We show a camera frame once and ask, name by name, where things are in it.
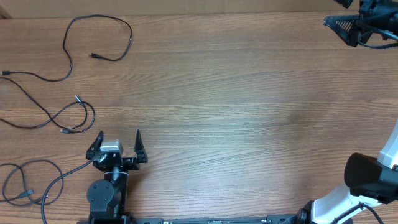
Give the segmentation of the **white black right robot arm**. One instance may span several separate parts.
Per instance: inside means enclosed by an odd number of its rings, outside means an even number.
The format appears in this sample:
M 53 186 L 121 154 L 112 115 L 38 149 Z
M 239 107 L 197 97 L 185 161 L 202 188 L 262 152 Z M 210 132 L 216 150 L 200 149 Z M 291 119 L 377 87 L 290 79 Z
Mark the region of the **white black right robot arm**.
M 397 47 L 397 2 L 361 0 L 354 15 L 326 16 L 329 27 L 346 45 L 368 46 L 372 34 L 392 43 L 378 49 Z M 381 223 L 374 210 L 381 204 L 397 200 L 397 129 L 392 130 L 378 157 L 352 154 L 345 166 L 344 182 L 328 195 L 309 201 L 286 223 L 352 223 L 353 217 L 369 210 Z

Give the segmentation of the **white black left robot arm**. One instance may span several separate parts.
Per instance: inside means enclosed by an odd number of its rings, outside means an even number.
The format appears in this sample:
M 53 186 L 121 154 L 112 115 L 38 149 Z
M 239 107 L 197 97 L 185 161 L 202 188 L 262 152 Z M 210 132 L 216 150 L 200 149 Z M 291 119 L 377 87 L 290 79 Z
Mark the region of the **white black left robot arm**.
M 93 182 L 87 190 L 89 223 L 136 222 L 133 215 L 126 211 L 126 202 L 129 171 L 139 170 L 141 164 L 148 162 L 139 130 L 136 132 L 134 152 L 134 157 L 123 157 L 121 142 L 106 141 L 102 131 L 86 151 L 86 159 L 104 173 L 104 177 Z

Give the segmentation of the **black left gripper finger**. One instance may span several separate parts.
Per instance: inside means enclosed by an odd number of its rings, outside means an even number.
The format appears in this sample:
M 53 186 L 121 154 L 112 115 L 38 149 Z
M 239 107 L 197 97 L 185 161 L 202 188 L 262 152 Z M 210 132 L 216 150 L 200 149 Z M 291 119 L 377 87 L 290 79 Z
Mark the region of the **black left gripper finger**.
M 138 129 L 136 132 L 136 141 L 134 146 L 134 152 L 136 153 L 138 163 L 148 163 L 148 156 L 144 148 L 141 132 Z
M 104 139 L 104 132 L 100 131 L 92 145 L 87 149 L 85 158 L 91 160 L 95 154 L 100 150 L 100 146 Z

